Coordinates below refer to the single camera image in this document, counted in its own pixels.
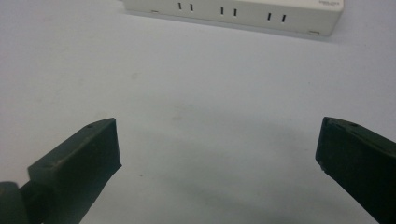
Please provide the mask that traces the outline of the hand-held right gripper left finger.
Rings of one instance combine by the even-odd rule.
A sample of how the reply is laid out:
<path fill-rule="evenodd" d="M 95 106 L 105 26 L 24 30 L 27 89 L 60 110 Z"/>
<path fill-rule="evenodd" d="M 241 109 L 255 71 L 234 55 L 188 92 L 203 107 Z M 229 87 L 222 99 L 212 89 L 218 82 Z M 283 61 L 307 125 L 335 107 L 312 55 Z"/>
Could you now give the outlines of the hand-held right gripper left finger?
<path fill-rule="evenodd" d="M 28 167 L 22 188 L 31 224 L 79 224 L 121 168 L 116 120 L 84 126 Z"/>

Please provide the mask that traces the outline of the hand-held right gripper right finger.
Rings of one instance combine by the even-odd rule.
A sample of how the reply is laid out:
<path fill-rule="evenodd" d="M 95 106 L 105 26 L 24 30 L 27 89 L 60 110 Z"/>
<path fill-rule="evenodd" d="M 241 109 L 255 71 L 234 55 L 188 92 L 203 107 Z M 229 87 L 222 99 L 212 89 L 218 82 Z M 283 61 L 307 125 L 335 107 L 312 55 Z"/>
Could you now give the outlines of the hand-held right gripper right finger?
<path fill-rule="evenodd" d="M 396 224 L 396 143 L 359 124 L 325 117 L 316 161 L 379 224 Z"/>

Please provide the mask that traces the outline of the white power strip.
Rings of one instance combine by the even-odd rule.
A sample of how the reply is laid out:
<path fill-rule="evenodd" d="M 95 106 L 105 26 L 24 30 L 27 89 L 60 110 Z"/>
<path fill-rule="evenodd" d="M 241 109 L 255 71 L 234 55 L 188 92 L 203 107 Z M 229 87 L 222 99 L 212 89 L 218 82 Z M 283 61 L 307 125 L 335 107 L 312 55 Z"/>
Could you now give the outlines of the white power strip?
<path fill-rule="evenodd" d="M 329 36 L 345 0 L 122 0 L 129 11 Z"/>

